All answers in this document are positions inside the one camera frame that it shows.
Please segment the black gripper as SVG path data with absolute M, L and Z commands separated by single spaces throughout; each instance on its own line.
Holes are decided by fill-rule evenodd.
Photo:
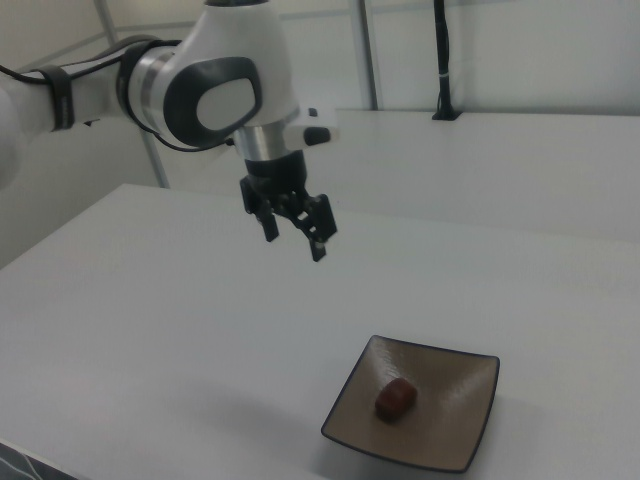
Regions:
M 283 216 L 305 235 L 313 261 L 322 260 L 326 256 L 326 243 L 337 233 L 337 225 L 329 197 L 308 195 L 303 152 L 274 160 L 246 159 L 245 165 L 248 175 L 240 180 L 244 209 L 262 226 L 266 241 L 275 240 L 279 230 L 271 204 L 262 195 L 290 194 L 282 205 Z

